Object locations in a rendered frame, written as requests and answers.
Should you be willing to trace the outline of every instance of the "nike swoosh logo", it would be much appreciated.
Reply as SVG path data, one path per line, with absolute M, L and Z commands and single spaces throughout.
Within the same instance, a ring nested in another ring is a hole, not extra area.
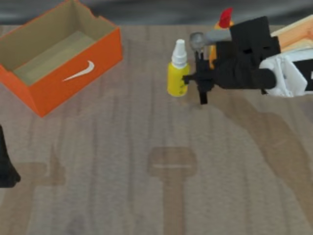
M 90 73 L 91 71 L 93 71 L 93 69 L 94 69 L 94 63 L 92 61 L 88 60 L 88 67 L 85 70 L 82 70 L 82 71 L 72 75 L 71 77 L 64 79 L 63 81 L 64 82 L 69 81 L 73 78 L 76 78 L 76 77 L 82 76 L 84 74 Z

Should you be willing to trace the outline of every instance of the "white bottle cap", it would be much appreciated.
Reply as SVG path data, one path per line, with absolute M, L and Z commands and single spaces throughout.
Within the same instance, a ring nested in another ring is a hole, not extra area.
M 178 39 L 176 41 L 172 55 L 172 64 L 178 69 L 184 68 L 187 64 L 187 52 L 184 39 Z

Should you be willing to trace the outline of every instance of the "yellow bottle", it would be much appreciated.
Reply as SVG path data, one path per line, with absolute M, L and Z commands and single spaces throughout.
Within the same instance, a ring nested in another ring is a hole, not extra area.
M 231 26 L 234 25 L 233 21 L 231 21 L 231 12 L 232 8 L 227 8 L 225 11 L 222 12 L 219 22 L 214 26 L 214 29 L 229 29 Z M 216 47 L 209 46 L 209 61 L 210 61 L 210 68 L 213 69 L 213 60 L 216 60 Z
M 172 61 L 168 64 L 167 92 L 171 96 L 180 97 L 187 93 L 187 86 L 182 77 L 188 75 L 190 66 L 187 63 L 185 41 L 178 39 L 172 55 Z

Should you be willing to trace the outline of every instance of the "orange bottle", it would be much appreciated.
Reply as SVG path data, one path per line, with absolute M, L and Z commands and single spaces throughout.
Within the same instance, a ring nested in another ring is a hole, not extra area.
M 227 8 L 221 13 L 220 20 L 214 26 L 214 29 L 229 29 L 232 25 L 234 25 L 233 21 L 231 21 L 231 13 L 233 8 Z M 215 45 L 209 46 L 209 61 L 210 61 L 210 68 L 214 68 L 213 60 L 216 59 L 216 47 Z

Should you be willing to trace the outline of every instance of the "orange shoe box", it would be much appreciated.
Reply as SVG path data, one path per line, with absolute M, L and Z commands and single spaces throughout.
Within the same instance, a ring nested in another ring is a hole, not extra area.
M 119 27 L 78 0 L 0 38 L 0 82 L 41 117 L 121 60 Z

